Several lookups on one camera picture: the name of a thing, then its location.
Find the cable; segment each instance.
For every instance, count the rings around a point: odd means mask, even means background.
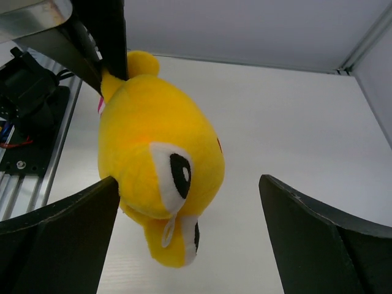
[[[27,140],[23,143],[20,144],[7,144],[7,143],[0,143],[0,148],[3,149],[14,149],[22,146],[29,145],[33,142],[33,140],[30,140],[30,137],[27,137]]]

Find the yellow plush toy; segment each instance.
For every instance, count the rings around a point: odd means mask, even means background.
[[[198,218],[224,179],[221,144],[185,93],[158,78],[151,54],[127,55],[129,80],[102,73],[99,173],[119,184],[121,209],[144,228],[151,256],[180,268],[198,249]]]

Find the plush toy ear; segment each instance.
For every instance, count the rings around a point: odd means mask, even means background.
[[[134,78],[137,75],[159,74],[159,61],[153,55],[144,51],[130,51],[127,54],[128,76]]]
[[[172,231],[166,230],[171,220],[151,220],[145,226],[149,251],[164,266],[180,268],[191,264],[197,254],[200,232],[197,216],[178,216]],[[167,237],[170,242],[163,244]]]
[[[102,97],[106,104],[124,83],[125,81],[112,76],[107,69],[102,70],[102,82],[100,88]]]
[[[130,51],[127,54],[128,78],[137,75],[159,74],[159,61],[153,55],[144,51]],[[107,104],[115,92],[125,83],[125,81],[112,76],[107,69],[102,70],[101,91],[104,101]]]

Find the plush toy eye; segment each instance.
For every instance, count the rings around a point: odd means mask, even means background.
[[[173,153],[170,155],[170,168],[179,195],[186,199],[192,178],[189,161],[185,157]]]
[[[192,161],[185,150],[167,143],[152,143],[156,175],[162,203],[169,213],[184,205],[192,180]]]
[[[192,263],[195,259],[200,239],[200,231],[198,230],[198,219],[195,216],[187,216],[181,218],[181,231],[183,233],[185,248],[185,264]]]

